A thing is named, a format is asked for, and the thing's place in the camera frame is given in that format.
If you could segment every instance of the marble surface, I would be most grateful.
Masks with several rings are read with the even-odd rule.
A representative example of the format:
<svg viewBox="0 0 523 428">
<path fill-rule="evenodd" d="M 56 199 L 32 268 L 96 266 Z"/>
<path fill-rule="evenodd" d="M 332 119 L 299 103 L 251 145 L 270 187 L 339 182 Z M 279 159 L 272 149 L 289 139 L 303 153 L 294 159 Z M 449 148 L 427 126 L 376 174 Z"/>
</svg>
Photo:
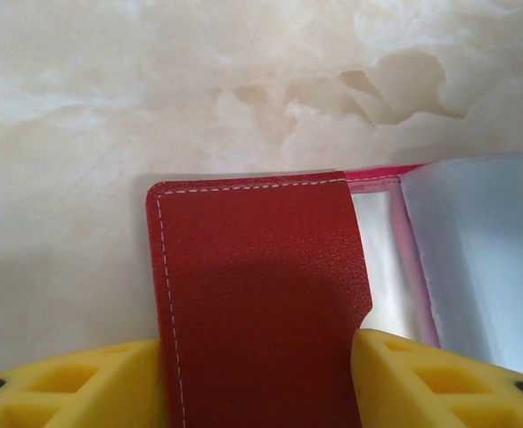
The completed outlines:
<svg viewBox="0 0 523 428">
<path fill-rule="evenodd" d="M 0 369 L 156 336 L 159 177 L 515 150 L 523 0 L 0 1 Z"/>
</svg>

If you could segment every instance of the beige marble background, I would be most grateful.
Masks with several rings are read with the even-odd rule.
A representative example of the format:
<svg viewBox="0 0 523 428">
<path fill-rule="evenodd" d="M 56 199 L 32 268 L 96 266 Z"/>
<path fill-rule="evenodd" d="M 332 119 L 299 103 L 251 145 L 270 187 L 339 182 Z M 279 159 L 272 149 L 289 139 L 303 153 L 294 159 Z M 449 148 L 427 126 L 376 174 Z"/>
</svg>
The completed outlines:
<svg viewBox="0 0 523 428">
<path fill-rule="evenodd" d="M 523 151 L 523 0 L 0 1 L 0 369 L 155 336 L 160 175 Z"/>
</svg>

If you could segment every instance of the red leather cover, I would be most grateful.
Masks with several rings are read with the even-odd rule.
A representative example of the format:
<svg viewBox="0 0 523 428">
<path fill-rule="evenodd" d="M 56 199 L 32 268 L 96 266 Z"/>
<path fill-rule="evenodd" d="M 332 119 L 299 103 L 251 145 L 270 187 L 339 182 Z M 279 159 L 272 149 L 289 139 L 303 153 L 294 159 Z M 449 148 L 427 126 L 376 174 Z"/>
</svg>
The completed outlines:
<svg viewBox="0 0 523 428">
<path fill-rule="evenodd" d="M 358 427 L 372 308 L 342 173 L 155 185 L 147 198 L 171 427 Z"/>
</svg>

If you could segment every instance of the leather texture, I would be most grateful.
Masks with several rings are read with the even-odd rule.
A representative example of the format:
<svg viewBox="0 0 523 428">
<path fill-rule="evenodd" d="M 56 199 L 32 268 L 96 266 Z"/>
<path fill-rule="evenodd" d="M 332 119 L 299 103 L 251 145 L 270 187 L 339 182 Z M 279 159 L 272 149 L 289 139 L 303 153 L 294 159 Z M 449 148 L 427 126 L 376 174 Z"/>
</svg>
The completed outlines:
<svg viewBox="0 0 523 428">
<path fill-rule="evenodd" d="M 358 427 L 372 308 L 343 173 L 155 185 L 147 216 L 171 427 Z"/>
</svg>

